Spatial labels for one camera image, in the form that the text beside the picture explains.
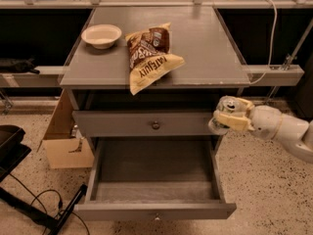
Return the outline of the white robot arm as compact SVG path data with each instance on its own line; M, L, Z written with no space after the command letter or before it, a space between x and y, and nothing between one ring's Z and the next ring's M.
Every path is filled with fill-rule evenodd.
M229 129L247 131L259 139L279 142L291 155L313 163L313 121L283 114L276 108L223 96L208 128L216 135L225 135Z

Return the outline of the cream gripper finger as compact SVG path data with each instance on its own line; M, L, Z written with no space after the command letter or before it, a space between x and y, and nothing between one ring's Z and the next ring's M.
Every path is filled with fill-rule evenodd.
M215 111L213 116L219 123L226 125L233 130L254 130L251 120L244 113L226 113Z
M234 111L239 113L247 113L250 112L254 108L254 104L247 99L235 97L234 101Z

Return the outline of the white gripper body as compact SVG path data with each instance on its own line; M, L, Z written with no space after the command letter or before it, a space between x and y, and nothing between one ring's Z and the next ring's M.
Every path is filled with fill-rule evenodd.
M282 112L269 106L256 106L249 114L253 131L260 139L273 139L281 123Z

